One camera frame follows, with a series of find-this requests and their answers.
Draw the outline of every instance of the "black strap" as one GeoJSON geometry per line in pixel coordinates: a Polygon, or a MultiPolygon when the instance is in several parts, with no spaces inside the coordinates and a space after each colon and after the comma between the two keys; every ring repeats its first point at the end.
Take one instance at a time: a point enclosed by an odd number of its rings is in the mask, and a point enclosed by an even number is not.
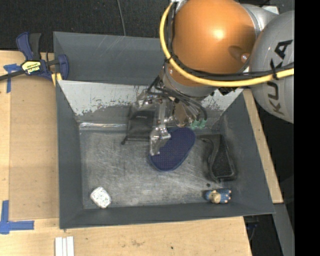
{"type": "Polygon", "coordinates": [[[25,73],[25,72],[24,72],[23,70],[19,70],[19,71],[12,72],[12,73],[9,73],[9,74],[4,74],[4,75],[0,76],[0,81],[6,80],[6,79],[8,79],[8,78],[13,78],[13,77],[22,75],[22,74],[24,74],[24,73],[25,73]]]}
{"type": "Polygon", "coordinates": [[[275,68],[275,64],[274,64],[274,61],[272,59],[270,61],[270,67],[271,67],[271,70],[272,70],[273,79],[279,80],[278,75],[277,75],[277,71],[276,71],[276,68],[275,68]]]}
{"type": "Polygon", "coordinates": [[[173,57],[177,57],[177,58],[178,58],[177,55],[173,54],[173,55],[170,56],[170,58],[165,58],[164,61],[165,61],[166,63],[169,63],[169,61],[170,61],[173,57]]]}

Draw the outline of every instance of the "small toy figure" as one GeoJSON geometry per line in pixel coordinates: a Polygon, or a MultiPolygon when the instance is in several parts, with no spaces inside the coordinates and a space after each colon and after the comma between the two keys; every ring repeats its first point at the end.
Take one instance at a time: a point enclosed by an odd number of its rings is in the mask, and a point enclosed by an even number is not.
{"type": "Polygon", "coordinates": [[[215,204],[227,204],[231,199],[231,193],[232,191],[229,188],[208,190],[205,193],[205,199],[215,204]]]}

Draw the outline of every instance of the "cardboard sheet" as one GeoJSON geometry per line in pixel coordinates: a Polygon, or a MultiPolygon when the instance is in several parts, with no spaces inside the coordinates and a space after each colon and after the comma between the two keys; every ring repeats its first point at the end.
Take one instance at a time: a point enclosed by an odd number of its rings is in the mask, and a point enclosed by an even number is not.
{"type": "MultiPolygon", "coordinates": [[[[1,57],[1,66],[19,65],[24,61],[18,51],[1,52],[3,55],[9,58],[1,57]]],[[[53,83],[35,76],[13,78],[10,123],[9,219],[58,217],[57,115],[53,83]]]]}

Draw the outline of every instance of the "blue tape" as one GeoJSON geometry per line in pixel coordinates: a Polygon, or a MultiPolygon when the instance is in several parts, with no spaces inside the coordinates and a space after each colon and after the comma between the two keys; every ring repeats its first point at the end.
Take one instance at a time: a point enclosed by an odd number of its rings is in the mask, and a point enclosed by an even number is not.
{"type": "MultiPolygon", "coordinates": [[[[9,73],[11,72],[15,72],[15,71],[20,71],[21,70],[21,67],[17,64],[9,64],[9,65],[4,65],[3,66],[4,70],[9,73]]],[[[10,93],[11,92],[11,77],[9,77],[7,79],[7,82],[6,82],[6,93],[10,93]]]]}
{"type": "Polygon", "coordinates": [[[2,202],[0,234],[7,235],[10,231],[34,230],[34,220],[9,221],[9,200],[2,202]]]}

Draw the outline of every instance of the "white dice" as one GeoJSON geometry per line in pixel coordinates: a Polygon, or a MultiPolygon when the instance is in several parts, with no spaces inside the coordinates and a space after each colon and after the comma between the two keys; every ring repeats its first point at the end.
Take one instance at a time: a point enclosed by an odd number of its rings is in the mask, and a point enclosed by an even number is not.
{"type": "Polygon", "coordinates": [[[100,208],[107,208],[111,204],[111,197],[102,186],[92,191],[90,198],[100,208]]]}

